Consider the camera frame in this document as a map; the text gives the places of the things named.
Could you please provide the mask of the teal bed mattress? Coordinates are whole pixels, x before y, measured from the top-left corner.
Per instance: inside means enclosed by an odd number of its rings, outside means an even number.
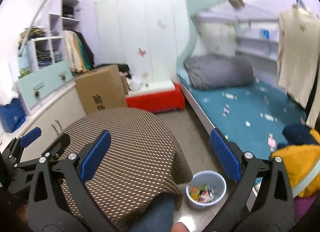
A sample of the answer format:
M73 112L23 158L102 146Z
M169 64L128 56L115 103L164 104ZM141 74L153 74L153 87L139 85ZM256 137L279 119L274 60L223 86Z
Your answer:
M177 78L207 132L218 128L229 141L257 158L269 159L276 149L271 142L286 142L285 125L306 119L294 100L259 79L248 86L202 91L191 85L186 70L180 69Z

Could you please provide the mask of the brown polka dot tablecloth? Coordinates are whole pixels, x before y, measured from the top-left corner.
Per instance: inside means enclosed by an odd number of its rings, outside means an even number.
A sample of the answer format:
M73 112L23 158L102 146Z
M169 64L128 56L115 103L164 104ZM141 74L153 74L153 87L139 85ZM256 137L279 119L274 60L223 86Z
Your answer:
M193 174L170 129L156 115L137 108L118 107L84 116L64 129L71 139L63 154L79 153L101 131L111 134L111 146L86 186L111 222L128 231L153 199L173 194L180 209L180 185Z

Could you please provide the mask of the mint drawer unit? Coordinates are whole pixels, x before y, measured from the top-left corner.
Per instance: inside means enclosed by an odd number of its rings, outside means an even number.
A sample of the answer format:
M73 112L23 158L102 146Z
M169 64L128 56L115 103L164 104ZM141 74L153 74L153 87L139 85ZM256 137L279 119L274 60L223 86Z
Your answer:
M34 106L64 84L73 79L68 60L62 60L50 66L38 69L18 79L16 84L27 115Z

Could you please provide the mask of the red storage bench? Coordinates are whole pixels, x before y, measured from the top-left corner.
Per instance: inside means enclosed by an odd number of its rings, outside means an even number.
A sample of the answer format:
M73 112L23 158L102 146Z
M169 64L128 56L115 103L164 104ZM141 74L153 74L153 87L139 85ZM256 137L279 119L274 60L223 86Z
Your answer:
M174 89L156 93L141 94L126 97L128 107L146 110L152 113L162 113L185 109L185 98L180 85L173 83Z

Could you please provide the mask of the blue bag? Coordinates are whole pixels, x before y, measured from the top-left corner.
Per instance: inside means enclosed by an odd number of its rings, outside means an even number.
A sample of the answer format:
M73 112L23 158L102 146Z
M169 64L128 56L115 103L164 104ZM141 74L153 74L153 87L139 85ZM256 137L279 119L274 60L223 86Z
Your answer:
M25 122L25 112L20 99L12 99L10 104L1 106L1 125L3 130L8 133L13 133L21 127Z

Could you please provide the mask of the brown cardboard box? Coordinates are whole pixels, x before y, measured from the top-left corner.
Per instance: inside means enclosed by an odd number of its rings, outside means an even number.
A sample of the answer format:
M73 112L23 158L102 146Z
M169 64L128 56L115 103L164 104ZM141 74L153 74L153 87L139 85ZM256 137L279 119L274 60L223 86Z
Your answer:
M117 65L94 69L75 78L76 90L87 114L127 107L123 81Z

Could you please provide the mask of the beige hanging shirt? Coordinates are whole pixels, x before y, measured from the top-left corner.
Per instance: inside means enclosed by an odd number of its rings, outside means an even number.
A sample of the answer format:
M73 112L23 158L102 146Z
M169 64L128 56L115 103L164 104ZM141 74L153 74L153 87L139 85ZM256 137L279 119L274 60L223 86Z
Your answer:
M319 19L297 6L279 13L277 69L277 86L306 108L319 81Z

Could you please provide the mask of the white shelf unit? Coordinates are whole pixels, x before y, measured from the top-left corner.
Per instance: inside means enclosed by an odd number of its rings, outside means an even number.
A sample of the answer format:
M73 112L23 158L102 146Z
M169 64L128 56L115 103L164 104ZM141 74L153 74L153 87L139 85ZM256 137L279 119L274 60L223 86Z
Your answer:
M21 75L43 69L66 58L64 30L74 30L80 21L80 0L49 0L30 28L20 33L18 68Z

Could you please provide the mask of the yellow garment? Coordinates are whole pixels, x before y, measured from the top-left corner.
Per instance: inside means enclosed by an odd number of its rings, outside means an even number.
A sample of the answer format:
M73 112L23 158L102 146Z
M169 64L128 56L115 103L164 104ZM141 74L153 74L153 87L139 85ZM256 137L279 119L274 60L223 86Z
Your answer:
M286 144L279 143L271 158L279 156L285 165L292 187L296 186L319 160L319 132L306 125L286 125Z

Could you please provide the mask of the white trash bin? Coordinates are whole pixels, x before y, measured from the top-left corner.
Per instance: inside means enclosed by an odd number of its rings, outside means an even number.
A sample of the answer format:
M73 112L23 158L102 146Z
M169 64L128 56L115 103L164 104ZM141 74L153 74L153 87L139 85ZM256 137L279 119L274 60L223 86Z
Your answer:
M185 187L188 203L196 210L206 209L220 202L226 191L227 184L223 176L210 170L194 174Z

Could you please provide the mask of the hanging clothes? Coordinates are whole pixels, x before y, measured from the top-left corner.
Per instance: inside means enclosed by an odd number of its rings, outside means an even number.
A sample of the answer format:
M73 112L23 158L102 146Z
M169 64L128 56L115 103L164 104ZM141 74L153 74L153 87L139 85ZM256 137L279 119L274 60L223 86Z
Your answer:
M66 58L73 74L85 73L94 68L94 54L85 41L82 33L63 30L66 47Z

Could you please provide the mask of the person's jeans leg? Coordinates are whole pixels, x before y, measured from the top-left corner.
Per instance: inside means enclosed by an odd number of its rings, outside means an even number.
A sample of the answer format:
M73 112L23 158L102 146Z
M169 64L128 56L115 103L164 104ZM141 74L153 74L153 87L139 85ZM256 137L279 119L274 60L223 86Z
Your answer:
M175 194L161 193L148 206L144 216L129 231L168 232L174 223Z

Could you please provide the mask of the grey folded blanket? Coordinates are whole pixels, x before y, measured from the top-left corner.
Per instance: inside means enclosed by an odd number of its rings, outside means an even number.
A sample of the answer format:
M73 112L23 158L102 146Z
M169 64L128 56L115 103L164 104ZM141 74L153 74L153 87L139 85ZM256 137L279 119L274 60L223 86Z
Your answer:
M238 56L207 54L188 57L183 63L190 83L198 90L246 86L254 83L252 65Z

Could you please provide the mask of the white curved cabinet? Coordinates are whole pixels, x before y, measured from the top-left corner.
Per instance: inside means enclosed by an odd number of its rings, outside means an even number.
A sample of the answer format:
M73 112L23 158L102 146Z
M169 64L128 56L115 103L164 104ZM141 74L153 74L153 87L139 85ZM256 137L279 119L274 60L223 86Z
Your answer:
M12 138L27 134L39 127L42 135L24 149L21 161L39 158L43 151L73 122L86 115L76 90L75 82L71 82L53 92L48 99L36 107L36 111L27 116L22 126L13 133L1 135L1 152Z

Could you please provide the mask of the white plastic bag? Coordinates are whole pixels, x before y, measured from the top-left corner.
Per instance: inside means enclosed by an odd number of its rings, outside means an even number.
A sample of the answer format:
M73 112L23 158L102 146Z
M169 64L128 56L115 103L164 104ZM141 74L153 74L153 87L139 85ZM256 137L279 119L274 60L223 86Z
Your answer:
M135 75L131 75L131 78L127 78L127 84L129 90L133 92L140 91L142 88L145 87L145 83Z

